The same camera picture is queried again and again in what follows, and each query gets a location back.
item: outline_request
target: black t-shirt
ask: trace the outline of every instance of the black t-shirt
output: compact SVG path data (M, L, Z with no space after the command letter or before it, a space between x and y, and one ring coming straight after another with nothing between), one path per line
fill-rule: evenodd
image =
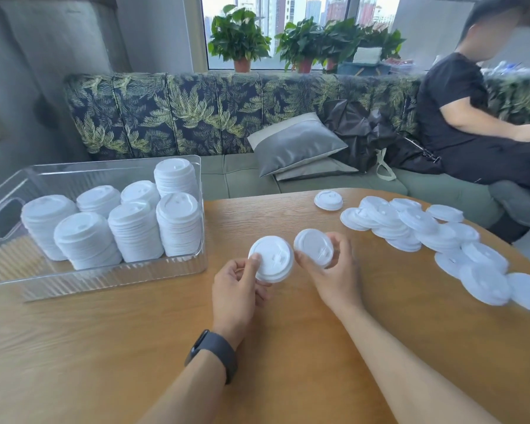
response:
M451 127L440 108L471 98L471 105L487 112L488 93L481 68L462 54L452 53L434 65L422 80L417 98L417 115L422 142L431 151L439 151L475 139Z

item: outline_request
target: pillow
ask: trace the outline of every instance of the pillow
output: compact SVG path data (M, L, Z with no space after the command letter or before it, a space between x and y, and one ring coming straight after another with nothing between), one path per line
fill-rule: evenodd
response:
M316 113L306 113L247 137L259 163L259 177L326 158L347 147Z
M292 168L275 174L277 181L300 180L302 178L327 177L331 175L342 175L350 172L358 172L353 167L332 158L315 160L301 167Z

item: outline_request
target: smartwatch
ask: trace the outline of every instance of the smartwatch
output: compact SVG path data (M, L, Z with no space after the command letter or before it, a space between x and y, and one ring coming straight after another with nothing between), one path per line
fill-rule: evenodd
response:
M191 352L186 357L185 366L192 361L194 356L196 356L201 349L207 349L220 359L226 368L226 385L230 384L233 375L235 375L237 371L237 360L236 352L233 350L229 342L208 329L204 330L202 335L198 337L197 341L191 348Z

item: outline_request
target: left hand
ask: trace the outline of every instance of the left hand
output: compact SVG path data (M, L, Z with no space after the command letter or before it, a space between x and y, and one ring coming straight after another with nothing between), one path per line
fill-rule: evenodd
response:
M263 306L271 298L267 292L271 284L255 279L260 265L261 256L258 254L249 259L234 259L214 277L212 332L225 338L234 350L245 337L255 306Z

